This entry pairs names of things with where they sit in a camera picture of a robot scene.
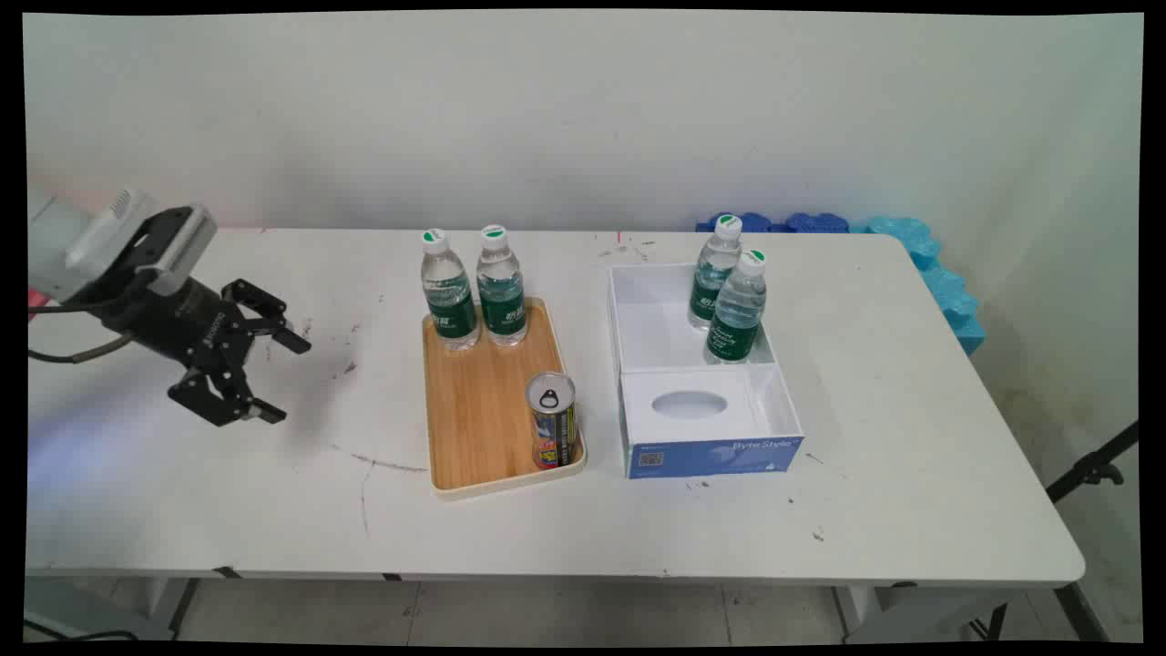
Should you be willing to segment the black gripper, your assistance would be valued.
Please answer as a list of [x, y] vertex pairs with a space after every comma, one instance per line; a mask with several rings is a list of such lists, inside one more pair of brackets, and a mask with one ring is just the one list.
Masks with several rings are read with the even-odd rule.
[[[292, 327], [283, 299], [246, 278], [233, 280], [222, 292], [187, 278], [171, 295], [159, 295], [143, 285], [132, 290], [134, 278], [132, 273], [113, 273], [93, 282], [91, 302], [99, 306], [92, 315], [108, 331], [129, 336], [133, 343], [190, 368], [169, 388], [169, 398], [215, 426], [287, 419], [282, 408], [255, 397], [244, 369], [257, 337], [271, 337], [295, 354], [312, 350], [312, 344]], [[191, 368], [204, 361], [201, 350], [211, 348], [236, 364], [215, 365], [209, 371]]]

